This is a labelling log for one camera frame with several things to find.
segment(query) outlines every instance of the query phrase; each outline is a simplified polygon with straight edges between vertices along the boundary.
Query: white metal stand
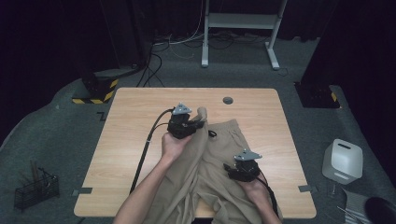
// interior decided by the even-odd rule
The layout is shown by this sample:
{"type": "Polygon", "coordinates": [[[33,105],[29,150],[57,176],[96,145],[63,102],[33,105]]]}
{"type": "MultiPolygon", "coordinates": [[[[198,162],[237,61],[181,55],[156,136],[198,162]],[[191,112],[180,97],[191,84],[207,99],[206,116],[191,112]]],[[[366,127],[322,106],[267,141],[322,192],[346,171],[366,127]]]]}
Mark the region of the white metal stand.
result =
{"type": "Polygon", "coordinates": [[[282,0],[280,9],[276,15],[258,15],[258,14],[230,14],[230,13],[209,13],[209,0],[206,0],[205,8],[205,30],[204,43],[202,48],[202,67],[209,66],[209,47],[208,47],[208,30],[209,27],[222,28],[247,28],[273,30],[270,42],[265,42],[265,49],[271,61],[274,70],[279,69],[274,53],[274,44],[276,35],[282,22],[283,12],[288,0],[282,0]]]}

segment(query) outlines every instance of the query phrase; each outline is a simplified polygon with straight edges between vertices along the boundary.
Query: gray carpet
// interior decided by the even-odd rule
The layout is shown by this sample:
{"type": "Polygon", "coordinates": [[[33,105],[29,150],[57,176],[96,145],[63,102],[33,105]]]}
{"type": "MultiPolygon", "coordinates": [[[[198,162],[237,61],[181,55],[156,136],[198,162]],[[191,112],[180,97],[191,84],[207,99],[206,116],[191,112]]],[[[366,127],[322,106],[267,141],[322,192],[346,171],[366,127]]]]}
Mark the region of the gray carpet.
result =
{"type": "MultiPolygon", "coordinates": [[[[157,52],[163,59],[157,76],[165,87],[277,90],[307,182],[318,189],[312,193],[317,216],[286,219],[285,223],[345,223],[345,215],[336,207],[346,205],[341,187],[396,203],[395,189],[367,145],[341,88],[331,86],[342,108],[303,108],[300,103],[293,82],[301,80],[317,43],[277,40],[275,51],[281,66],[279,71],[272,70],[262,42],[234,43],[227,49],[211,48],[207,68],[201,67],[201,48],[180,44],[157,52]],[[346,186],[337,185],[335,195],[331,197],[328,189],[332,188],[332,181],[322,175],[321,166],[324,150],[335,138],[360,146],[364,165],[361,179],[346,186]]],[[[221,48],[226,43],[213,40],[211,45],[221,48]]],[[[165,47],[166,44],[153,50],[165,47]]],[[[155,70],[159,63],[152,57],[150,67],[155,70]]],[[[136,86],[141,74],[122,77],[117,88],[136,86]]],[[[97,112],[107,113],[111,107],[111,101],[106,105],[74,105],[71,98],[79,82],[76,80],[66,85],[50,104],[26,116],[0,148],[0,223],[111,223],[111,217],[81,219],[73,211],[77,197],[72,197],[71,193],[81,187],[104,127],[97,112]],[[61,195],[21,212],[13,207],[14,190],[21,187],[20,173],[30,176],[30,160],[36,160],[39,167],[59,176],[61,195]]],[[[155,77],[148,85],[161,87],[155,77]]]]}

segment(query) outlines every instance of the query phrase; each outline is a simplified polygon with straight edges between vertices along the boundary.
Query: white device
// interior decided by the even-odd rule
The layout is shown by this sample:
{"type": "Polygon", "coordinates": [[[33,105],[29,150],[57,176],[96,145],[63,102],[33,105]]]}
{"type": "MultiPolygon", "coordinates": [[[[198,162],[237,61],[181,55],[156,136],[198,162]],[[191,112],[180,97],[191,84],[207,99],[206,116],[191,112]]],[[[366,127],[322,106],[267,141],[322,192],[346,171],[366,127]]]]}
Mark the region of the white device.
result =
{"type": "Polygon", "coordinates": [[[335,139],[326,149],[322,173],[343,185],[361,178],[363,154],[361,148],[341,139],[335,139]]]}

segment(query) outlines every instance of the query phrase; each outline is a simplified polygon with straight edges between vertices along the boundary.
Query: khaki fabric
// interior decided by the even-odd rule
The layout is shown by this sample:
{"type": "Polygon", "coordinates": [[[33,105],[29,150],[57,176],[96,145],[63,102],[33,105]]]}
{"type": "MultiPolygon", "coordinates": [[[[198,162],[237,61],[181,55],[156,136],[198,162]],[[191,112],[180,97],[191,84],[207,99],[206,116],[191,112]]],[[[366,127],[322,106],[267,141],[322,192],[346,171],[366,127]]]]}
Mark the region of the khaki fabric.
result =
{"type": "Polygon", "coordinates": [[[214,209],[214,224],[262,223],[255,205],[223,168],[223,163],[233,166],[233,156],[249,148],[238,123],[233,119],[209,125],[208,129],[217,136],[207,140],[207,148],[198,168],[197,184],[193,189],[194,203],[202,198],[214,209]]]}
{"type": "Polygon", "coordinates": [[[223,163],[233,166],[233,156],[244,148],[248,143],[235,119],[206,122],[166,174],[144,223],[191,223],[199,199],[215,211],[213,224],[262,223],[255,205],[223,168],[223,163]],[[209,136],[209,130],[217,136],[209,136]]]}

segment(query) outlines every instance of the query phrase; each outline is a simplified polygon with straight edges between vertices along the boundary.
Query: wooden table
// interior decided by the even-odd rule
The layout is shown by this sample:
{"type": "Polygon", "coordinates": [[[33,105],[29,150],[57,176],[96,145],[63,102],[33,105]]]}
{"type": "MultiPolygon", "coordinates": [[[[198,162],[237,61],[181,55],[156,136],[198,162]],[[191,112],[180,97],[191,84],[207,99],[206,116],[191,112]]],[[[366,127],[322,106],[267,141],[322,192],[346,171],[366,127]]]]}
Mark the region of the wooden table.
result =
{"type": "MultiPolygon", "coordinates": [[[[276,194],[285,218],[311,218],[316,209],[310,192],[298,186],[306,180],[290,129],[272,89],[215,88],[120,88],[108,113],[105,127],[82,187],[92,188],[79,194],[75,214],[79,217],[114,217],[129,194],[137,164],[149,131],[156,118],[168,108],[182,102],[192,109],[207,109],[208,123],[237,119],[242,133],[254,152],[263,155],[256,160],[276,194]],[[223,103],[224,97],[233,103],[223,103]]],[[[159,123],[168,122],[170,114],[159,123]]],[[[166,125],[152,136],[138,183],[161,157],[161,137],[166,125]]],[[[213,211],[200,202],[197,217],[213,217],[213,211]]]]}

